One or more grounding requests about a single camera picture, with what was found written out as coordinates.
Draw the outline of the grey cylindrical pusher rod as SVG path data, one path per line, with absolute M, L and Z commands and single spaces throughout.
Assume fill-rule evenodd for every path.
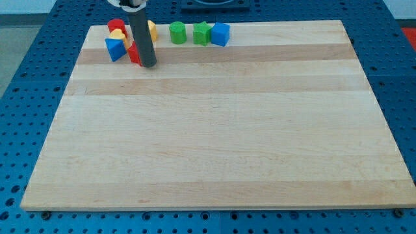
M 157 58 L 144 5 L 133 8 L 128 13 L 128 18 L 141 64 L 145 68 L 151 68 L 156 65 Z

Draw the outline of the white rod mount ring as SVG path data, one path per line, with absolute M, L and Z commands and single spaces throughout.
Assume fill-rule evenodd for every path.
M 138 12 L 147 5 L 147 0 L 107 0 L 111 5 L 125 12 Z

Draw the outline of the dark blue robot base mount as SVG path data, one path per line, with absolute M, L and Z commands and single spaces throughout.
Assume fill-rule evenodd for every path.
M 181 0 L 181 10 L 248 10 L 250 0 Z

